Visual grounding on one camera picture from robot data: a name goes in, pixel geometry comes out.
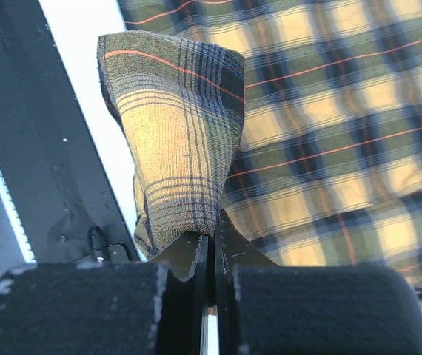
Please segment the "yellow plaid long sleeve shirt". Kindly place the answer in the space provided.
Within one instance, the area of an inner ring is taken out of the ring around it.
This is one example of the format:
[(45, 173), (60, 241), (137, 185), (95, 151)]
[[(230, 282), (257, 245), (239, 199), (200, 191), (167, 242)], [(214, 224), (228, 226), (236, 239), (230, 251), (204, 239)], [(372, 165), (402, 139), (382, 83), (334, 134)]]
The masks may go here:
[(154, 257), (224, 213), (282, 266), (383, 265), (422, 302), (422, 1), (120, 1), (101, 91)]

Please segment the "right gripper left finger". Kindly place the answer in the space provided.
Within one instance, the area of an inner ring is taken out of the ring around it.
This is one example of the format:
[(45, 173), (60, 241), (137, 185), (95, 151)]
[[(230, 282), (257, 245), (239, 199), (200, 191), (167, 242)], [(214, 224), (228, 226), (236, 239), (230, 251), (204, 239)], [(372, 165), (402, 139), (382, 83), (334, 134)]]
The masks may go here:
[(146, 263), (24, 264), (0, 277), (0, 354), (203, 354), (209, 240)]

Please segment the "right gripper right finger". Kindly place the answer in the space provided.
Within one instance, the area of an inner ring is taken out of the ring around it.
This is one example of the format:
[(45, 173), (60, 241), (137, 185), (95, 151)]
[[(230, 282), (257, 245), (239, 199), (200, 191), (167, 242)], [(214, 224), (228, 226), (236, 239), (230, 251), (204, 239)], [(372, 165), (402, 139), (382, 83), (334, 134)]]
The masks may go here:
[(418, 297), (390, 268), (278, 266), (226, 213), (214, 260), (222, 354), (422, 354)]

